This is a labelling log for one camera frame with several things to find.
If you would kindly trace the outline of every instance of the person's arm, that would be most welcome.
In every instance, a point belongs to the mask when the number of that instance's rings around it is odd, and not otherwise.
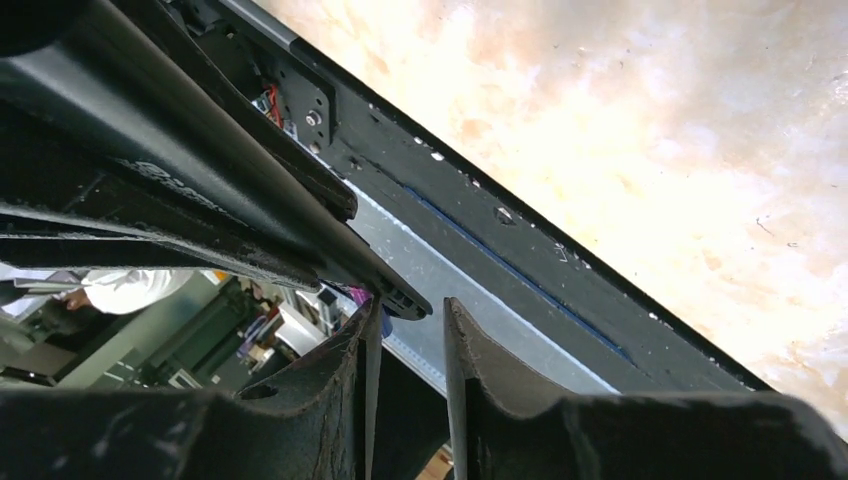
[[[68,308],[91,305],[103,313],[123,315],[176,292],[191,278],[190,270],[92,271],[83,289],[68,294]]]

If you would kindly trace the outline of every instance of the table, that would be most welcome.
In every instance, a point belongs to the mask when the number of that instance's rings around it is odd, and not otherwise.
[[[848,435],[848,3],[258,3]]]

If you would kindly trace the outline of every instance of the red wire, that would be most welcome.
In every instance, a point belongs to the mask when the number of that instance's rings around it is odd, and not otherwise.
[[[271,113],[274,116],[274,123],[277,124],[278,127],[283,128],[283,121],[280,118],[280,109],[277,108],[277,86],[271,85],[270,92],[268,92],[268,96],[271,102]]]

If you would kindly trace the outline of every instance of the wire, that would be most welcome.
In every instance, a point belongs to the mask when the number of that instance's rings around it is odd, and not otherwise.
[[[268,118],[271,119],[278,127],[283,128],[283,120],[280,117],[280,109],[277,108],[277,86],[271,85],[268,91],[268,101],[271,104],[271,109],[268,110]]]

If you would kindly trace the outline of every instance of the bolt head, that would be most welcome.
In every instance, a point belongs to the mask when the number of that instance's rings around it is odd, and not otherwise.
[[[310,110],[308,114],[306,114],[306,124],[310,127],[314,127],[321,123],[321,115],[315,110]]]

